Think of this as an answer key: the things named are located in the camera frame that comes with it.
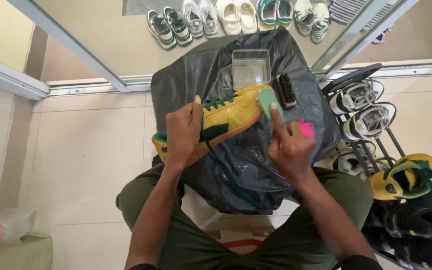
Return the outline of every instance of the green cloth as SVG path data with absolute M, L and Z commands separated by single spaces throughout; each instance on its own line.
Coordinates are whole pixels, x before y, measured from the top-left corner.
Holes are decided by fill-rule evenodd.
M 51 237 L 30 232 L 21 241 L 0 246 L 0 270 L 51 270 L 52 256 Z
M 116 198 L 124 221 L 132 229 L 149 194 L 159 180 L 159 164 L 129 182 Z M 313 168 L 325 189 L 361 229 L 373 203 L 370 187 L 359 177 L 343 172 Z M 246 266 L 256 269 L 328 270 L 335 257 L 318 233 L 309 210 L 299 206 L 288 220 L 270 234 L 255 251 L 239 255 L 202 231 L 181 210 L 178 197 L 159 263 L 163 270 L 224 269 Z

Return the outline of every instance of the person's right hand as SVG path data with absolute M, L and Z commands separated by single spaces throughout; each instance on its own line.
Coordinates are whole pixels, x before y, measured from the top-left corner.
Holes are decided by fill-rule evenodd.
M 275 103 L 271 103 L 269 107 L 273 140 L 268 148 L 268 156 L 286 182 L 295 187 L 313 174 L 309 158 L 315 149 L 316 141 L 303 135 L 297 122 L 293 121 L 286 126 Z

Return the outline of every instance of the leg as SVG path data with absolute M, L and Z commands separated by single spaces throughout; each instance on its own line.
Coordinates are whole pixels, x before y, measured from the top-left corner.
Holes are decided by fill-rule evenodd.
M 359 177 L 337 170 L 313 169 L 325 189 L 361 229 L 373 203 L 368 184 Z M 323 242 L 309 210 L 303 205 L 248 256 L 250 258 L 245 258 L 245 265 L 248 263 L 262 269 L 278 266 L 279 269 L 328 270 L 335 262 L 335 257 Z
M 132 230 L 143 205 L 159 180 L 164 165 L 158 164 L 129 182 L 116 197 L 116 207 Z M 236 254 L 208 236 L 181 210 L 181 197 L 173 204 L 166 243 L 159 259 L 161 269 L 218 267 Z

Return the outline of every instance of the black plastic bag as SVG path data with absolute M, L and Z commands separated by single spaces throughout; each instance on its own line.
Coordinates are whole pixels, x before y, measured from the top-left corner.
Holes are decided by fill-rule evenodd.
M 271 77 L 287 73 L 295 89 L 297 105 L 284 111 L 284 120 L 289 123 L 304 119 L 312 123 L 316 147 L 311 163 L 327 158 L 339 143 L 338 125 L 296 41 L 282 27 L 242 35 L 222 47 L 190 52 L 156 72 L 151 81 L 151 94 L 158 132 L 166 131 L 166 114 L 193 102 L 195 95 L 205 101 L 233 92 L 232 52 L 237 49 L 269 50 Z M 245 132 L 214 147 L 219 159 L 236 175 L 238 185 L 258 201 L 260 207 L 238 196 L 212 153 L 186 168 L 181 180 L 220 212 L 272 214 L 293 189 L 267 157 L 271 136 L 271 122 L 263 116 Z

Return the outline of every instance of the green shoelace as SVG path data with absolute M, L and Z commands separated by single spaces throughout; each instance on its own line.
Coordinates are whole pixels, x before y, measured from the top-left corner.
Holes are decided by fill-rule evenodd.
M 213 150 L 213 147 L 211 147 L 211 145 L 209 144 L 209 141 L 206 138 L 205 133 L 203 132 L 203 130 L 204 130 L 203 119 L 201 119 L 201 136 L 204 139 L 204 142 L 208 146 L 208 148 L 211 151 L 211 153 L 213 153 L 214 157 L 216 158 L 216 162 L 221 167 L 221 170 L 226 175 L 227 180 L 229 181 L 229 185 L 231 186 L 231 188 L 233 188 L 234 191 L 236 191 L 236 193 L 238 194 L 238 196 L 241 199 L 245 200 L 250 205 L 254 206 L 256 209 L 265 209 L 265 207 L 263 207 L 263 205 L 260 202 L 258 202 L 253 197 L 251 197 L 246 192 L 246 190 L 238 184 L 238 182 L 236 181 L 236 178 L 237 178 L 236 174 L 233 174 L 233 172 L 224 164 L 224 162 L 221 159 L 219 159 L 219 157 L 216 155 L 216 152 Z
M 215 109 L 218 108 L 219 105 L 221 106 L 226 106 L 226 104 L 224 104 L 225 101 L 229 101 L 229 102 L 233 102 L 234 98 L 237 97 L 238 95 L 226 95 L 223 98 L 212 98 L 210 100 L 207 100 L 206 103 L 203 104 L 204 108 L 206 108 L 206 110 L 210 111 L 211 107 L 214 107 Z

